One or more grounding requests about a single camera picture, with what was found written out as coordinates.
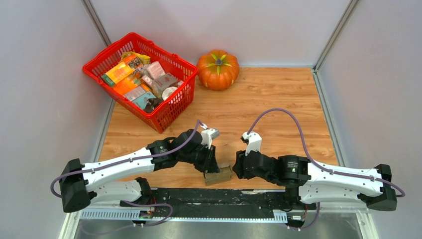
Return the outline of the brown cardboard box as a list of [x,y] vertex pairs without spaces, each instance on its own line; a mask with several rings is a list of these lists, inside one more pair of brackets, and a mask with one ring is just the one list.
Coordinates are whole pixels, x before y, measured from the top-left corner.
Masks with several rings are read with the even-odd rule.
[[231,166],[222,167],[218,173],[204,173],[204,182],[206,186],[215,185],[231,180]]

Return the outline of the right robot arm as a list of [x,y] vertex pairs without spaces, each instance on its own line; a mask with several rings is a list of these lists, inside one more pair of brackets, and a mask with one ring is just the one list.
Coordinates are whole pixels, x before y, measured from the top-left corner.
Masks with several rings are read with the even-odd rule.
[[376,211],[397,208],[396,192],[389,184],[391,168],[386,164],[371,169],[327,164],[318,168],[297,155],[274,158],[256,151],[238,151],[233,170],[239,179],[259,177],[285,187],[284,202],[292,209],[317,202],[359,202]]

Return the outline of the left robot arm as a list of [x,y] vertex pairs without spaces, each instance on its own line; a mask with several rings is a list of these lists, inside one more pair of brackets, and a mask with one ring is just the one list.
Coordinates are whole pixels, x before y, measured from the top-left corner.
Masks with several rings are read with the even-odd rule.
[[190,129],[178,137],[156,140],[131,154],[97,163],[68,161],[58,180],[65,213],[82,210],[90,204],[119,201],[145,207],[152,202],[146,179],[128,183],[119,180],[134,174],[172,168],[178,162],[189,163],[202,173],[219,173],[212,140],[219,136],[214,128],[198,132]]

